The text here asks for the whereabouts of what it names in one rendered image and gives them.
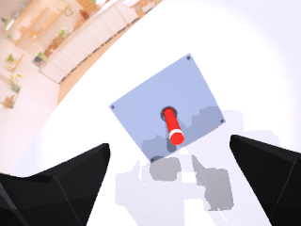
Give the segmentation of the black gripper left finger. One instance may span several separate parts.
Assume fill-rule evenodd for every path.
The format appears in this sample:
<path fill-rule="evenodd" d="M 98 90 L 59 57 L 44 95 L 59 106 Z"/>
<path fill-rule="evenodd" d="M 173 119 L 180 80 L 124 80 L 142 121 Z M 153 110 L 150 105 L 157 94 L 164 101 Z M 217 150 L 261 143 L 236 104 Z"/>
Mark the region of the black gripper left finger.
<path fill-rule="evenodd" d="M 87 226 L 110 155 L 102 143 L 29 177 L 0 173 L 0 206 L 24 226 Z"/>

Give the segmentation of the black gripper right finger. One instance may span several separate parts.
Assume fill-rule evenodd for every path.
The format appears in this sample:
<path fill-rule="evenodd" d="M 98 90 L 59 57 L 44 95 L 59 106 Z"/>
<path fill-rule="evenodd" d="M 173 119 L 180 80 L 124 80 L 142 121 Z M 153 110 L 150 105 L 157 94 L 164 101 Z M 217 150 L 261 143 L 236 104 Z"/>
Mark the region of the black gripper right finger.
<path fill-rule="evenodd" d="M 301 226 L 301 152 L 238 135 L 230 151 L 271 226 Z"/>

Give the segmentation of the grey sloped panel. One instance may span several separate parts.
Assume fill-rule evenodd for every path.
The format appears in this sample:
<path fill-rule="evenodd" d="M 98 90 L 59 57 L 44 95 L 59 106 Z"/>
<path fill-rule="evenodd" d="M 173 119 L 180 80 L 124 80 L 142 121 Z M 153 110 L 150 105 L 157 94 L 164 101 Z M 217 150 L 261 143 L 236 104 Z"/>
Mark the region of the grey sloped panel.
<path fill-rule="evenodd" d="M 163 116 L 167 108 L 173 110 L 183 132 L 181 144 L 170 142 Z M 225 123 L 191 54 L 150 76 L 109 105 L 109 109 L 150 162 L 176 152 Z"/>

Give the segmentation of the red peg with white band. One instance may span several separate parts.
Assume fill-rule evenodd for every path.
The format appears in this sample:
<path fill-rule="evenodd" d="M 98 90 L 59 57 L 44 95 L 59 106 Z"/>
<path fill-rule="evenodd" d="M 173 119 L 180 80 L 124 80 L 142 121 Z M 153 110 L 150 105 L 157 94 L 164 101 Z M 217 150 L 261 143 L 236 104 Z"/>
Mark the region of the red peg with white band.
<path fill-rule="evenodd" d="M 181 131 L 180 125 L 178 125 L 176 117 L 174 117 L 173 110 L 170 108 L 163 110 L 163 116 L 165 116 L 166 129 L 168 129 L 170 142 L 173 144 L 183 143 L 184 135 Z"/>

